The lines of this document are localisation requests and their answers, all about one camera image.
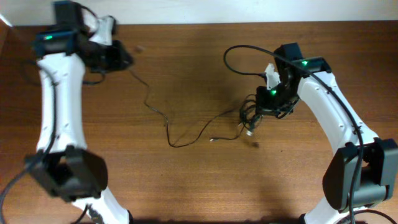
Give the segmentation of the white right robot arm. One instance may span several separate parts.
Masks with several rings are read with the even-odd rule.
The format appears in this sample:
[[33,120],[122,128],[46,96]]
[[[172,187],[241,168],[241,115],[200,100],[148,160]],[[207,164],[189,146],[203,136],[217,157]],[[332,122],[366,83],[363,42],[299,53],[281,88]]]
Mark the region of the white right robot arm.
[[381,139],[357,115],[322,57],[304,58],[296,43],[270,53],[275,62],[263,73],[256,114],[282,119],[303,101],[315,115],[333,151],[322,180],[324,196],[299,223],[354,223],[394,194],[397,143]]

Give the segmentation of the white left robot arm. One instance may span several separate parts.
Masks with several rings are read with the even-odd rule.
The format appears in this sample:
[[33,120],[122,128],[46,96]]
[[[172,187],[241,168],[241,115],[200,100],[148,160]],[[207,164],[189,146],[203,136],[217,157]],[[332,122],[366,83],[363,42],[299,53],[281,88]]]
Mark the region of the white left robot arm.
[[106,75],[128,69],[133,59],[113,39],[116,20],[98,17],[75,1],[53,4],[55,24],[37,34],[34,50],[42,85],[42,124],[29,174],[52,197],[84,211],[95,223],[132,223],[108,186],[104,159],[87,149],[81,92],[85,72]]

